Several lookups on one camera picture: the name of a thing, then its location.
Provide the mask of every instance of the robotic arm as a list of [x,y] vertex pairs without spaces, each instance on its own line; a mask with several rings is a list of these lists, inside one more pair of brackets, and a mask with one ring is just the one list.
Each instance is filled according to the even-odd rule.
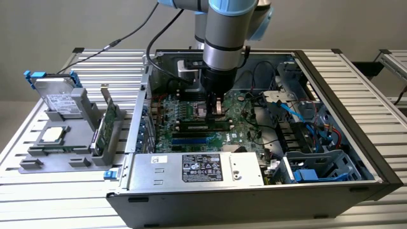
[[197,12],[195,39],[203,46],[201,82],[207,96],[207,118],[223,116],[225,93],[234,87],[245,41],[261,40],[273,8],[270,0],[159,0]]

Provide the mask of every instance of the gray wall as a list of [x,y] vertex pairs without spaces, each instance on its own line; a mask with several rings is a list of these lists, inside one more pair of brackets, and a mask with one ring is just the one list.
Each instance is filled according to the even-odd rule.
[[[157,0],[0,0],[0,100],[38,100],[23,72],[57,72],[75,47],[103,48],[145,20]],[[275,15],[254,48],[341,48],[373,60],[379,48],[407,49],[406,0],[274,0]],[[146,28],[119,48],[145,49],[177,10],[161,6]],[[185,13],[155,48],[194,45],[194,15]],[[387,93],[402,88],[382,77]]]

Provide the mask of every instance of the motherboard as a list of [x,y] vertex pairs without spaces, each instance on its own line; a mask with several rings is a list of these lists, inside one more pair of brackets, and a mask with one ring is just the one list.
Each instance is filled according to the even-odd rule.
[[226,116],[214,123],[205,121],[205,101],[185,101],[179,96],[169,95],[159,103],[153,103],[158,130],[157,153],[234,152],[243,146],[247,152],[257,152],[261,156],[263,146],[253,142],[258,129],[242,116],[243,109],[249,113],[253,110],[247,102],[250,97],[253,95],[247,93],[230,91],[223,102]]

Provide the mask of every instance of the power supply label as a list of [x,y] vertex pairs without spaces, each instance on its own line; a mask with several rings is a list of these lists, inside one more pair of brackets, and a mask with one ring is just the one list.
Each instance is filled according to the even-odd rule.
[[82,113],[70,94],[49,94],[47,98],[62,115],[79,115]]
[[183,155],[183,181],[223,181],[219,154]]

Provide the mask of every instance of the green circuit board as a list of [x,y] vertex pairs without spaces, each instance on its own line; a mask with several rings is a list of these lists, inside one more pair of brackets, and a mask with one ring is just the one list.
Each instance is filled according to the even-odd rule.
[[[250,125],[243,117],[242,110],[245,108],[247,99],[239,101],[238,97],[245,97],[246,93],[229,92],[225,98],[223,106],[226,109],[226,118],[221,120],[222,123],[227,123],[231,120],[234,125],[230,131],[207,132],[207,139],[201,144],[182,144],[177,145],[174,150],[173,134],[178,133],[177,120],[183,121],[203,121],[205,117],[198,116],[198,108],[205,106],[205,102],[182,102],[175,96],[169,96],[161,103],[161,117],[165,120],[157,119],[159,125],[157,125],[157,153],[171,152],[217,152],[227,151],[229,146],[245,146],[249,152],[257,152],[258,155],[263,153],[263,146],[259,146],[251,142],[247,133],[254,134],[257,128]],[[251,104],[247,104],[246,110],[251,110]]]

